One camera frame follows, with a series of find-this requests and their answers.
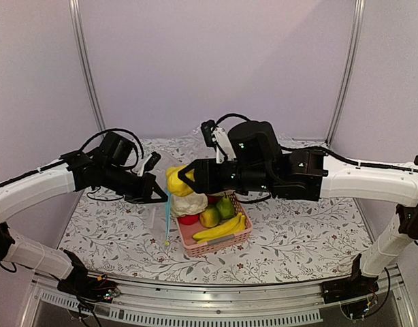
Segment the metal frame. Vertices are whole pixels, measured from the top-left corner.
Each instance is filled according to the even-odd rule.
[[[389,272],[403,326],[416,327],[400,271],[393,265],[389,267]],[[330,305],[323,303],[320,280],[265,285],[193,285],[115,276],[111,279],[118,283],[122,295],[111,305],[98,303],[95,312],[104,319],[138,326],[157,326],[157,321],[162,319],[164,322],[174,320],[176,326],[188,327],[199,326],[199,322],[200,326],[204,325],[203,322],[213,322],[218,327],[241,326],[238,322],[244,322],[243,326],[247,325],[245,322],[249,323],[248,326],[252,326],[250,322],[256,322],[256,326],[261,327],[301,326],[307,323],[304,317],[318,322],[321,319],[320,309],[339,305],[338,302]],[[58,292],[56,284],[51,277],[35,275],[22,327],[32,327],[41,300],[75,310],[77,300],[74,296]],[[387,276],[384,273],[379,278],[379,286],[379,293],[387,291]],[[275,324],[279,319],[285,324]]]
[[[80,65],[85,79],[86,91],[88,92],[89,101],[97,128],[99,131],[106,129],[105,120],[101,112],[99,99],[95,90],[93,74],[88,60],[88,53],[86,51],[84,31],[82,28],[82,18],[80,16],[79,0],[69,0],[71,21],[73,23],[74,37],[76,39],[76,46],[78,48]]]
[[[325,142],[331,146],[336,136],[338,129],[340,116],[344,108],[345,99],[349,90],[351,74],[353,73],[354,61],[356,57],[357,47],[359,44],[361,24],[364,18],[365,0],[356,0],[353,28],[351,29],[351,39],[349,44],[349,51],[347,56],[347,62],[345,63],[344,75],[342,77],[342,83],[339,88],[338,98],[336,100],[336,107],[333,112],[332,122],[330,123],[329,130]]]

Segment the plastic basket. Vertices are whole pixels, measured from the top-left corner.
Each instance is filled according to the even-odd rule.
[[[215,252],[224,249],[225,247],[245,242],[248,239],[251,230],[253,229],[251,220],[248,218],[248,215],[246,214],[244,208],[242,208],[241,203],[239,203],[238,199],[236,199],[235,195],[229,195],[229,198],[235,207],[235,214],[242,213],[246,217],[246,229],[241,232],[197,244],[197,242],[193,239],[193,235],[201,232],[202,230],[206,230],[207,228],[205,228],[200,221],[194,223],[193,225],[182,225],[176,219],[183,247],[189,257],[197,257],[208,252]]]

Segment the red fruit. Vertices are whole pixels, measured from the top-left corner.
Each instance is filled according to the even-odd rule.
[[[183,217],[179,217],[179,223],[181,223],[182,225],[192,225],[193,223],[196,223],[199,219],[199,215],[187,215],[187,216],[183,216]]]
[[[220,200],[220,197],[218,196],[207,196],[207,197],[208,197],[208,204],[216,204]]]

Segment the yellow banana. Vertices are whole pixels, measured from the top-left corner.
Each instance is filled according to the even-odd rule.
[[[226,221],[223,225],[218,225],[217,227],[204,230],[203,232],[198,232],[193,235],[193,238],[195,240],[201,240],[202,238],[216,238],[220,235],[223,235],[239,224],[241,215],[242,213],[238,213],[236,217],[233,217],[230,220]]]
[[[215,240],[217,238],[221,238],[221,237],[224,237],[224,236],[227,236],[227,235],[239,233],[239,232],[245,230],[245,228],[246,228],[246,225],[245,225],[245,216],[244,215],[241,215],[240,222],[235,227],[233,227],[231,230],[229,230],[228,232],[226,232],[225,234],[218,235],[218,236],[215,236],[215,237],[203,238],[201,240],[198,240],[197,243],[204,243],[204,242],[208,242],[209,240]]]

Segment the yellow object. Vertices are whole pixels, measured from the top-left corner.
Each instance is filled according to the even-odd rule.
[[[223,225],[210,228],[209,230],[204,230],[193,235],[195,240],[201,240],[203,238],[217,238],[220,235],[224,235],[226,232],[230,231],[233,227],[238,225],[241,220],[242,213],[238,213],[236,217],[231,218],[226,221]]]
[[[235,233],[239,233],[243,230],[246,229],[246,225],[245,225],[245,216],[241,215],[240,218],[240,222],[234,226],[231,230],[227,231],[226,233],[224,233],[223,235],[219,235],[219,236],[215,236],[215,237],[208,237],[208,238],[203,238],[201,240],[198,240],[197,243],[204,243],[204,242],[208,242],[209,240],[215,240],[217,238],[221,238],[227,235],[231,235],[231,234],[235,234]]]
[[[170,167],[165,172],[165,175],[167,177],[167,186],[168,191],[170,191],[171,194],[174,194],[175,196],[188,196],[189,194],[193,193],[193,190],[182,180],[178,177],[179,170],[185,168],[186,166],[180,166],[180,167]],[[190,171],[186,173],[186,177],[194,180],[194,171]]]
[[[220,223],[221,214],[216,206],[210,205],[207,206],[202,213],[200,213],[199,219],[200,223],[202,223],[204,227],[213,228]]]

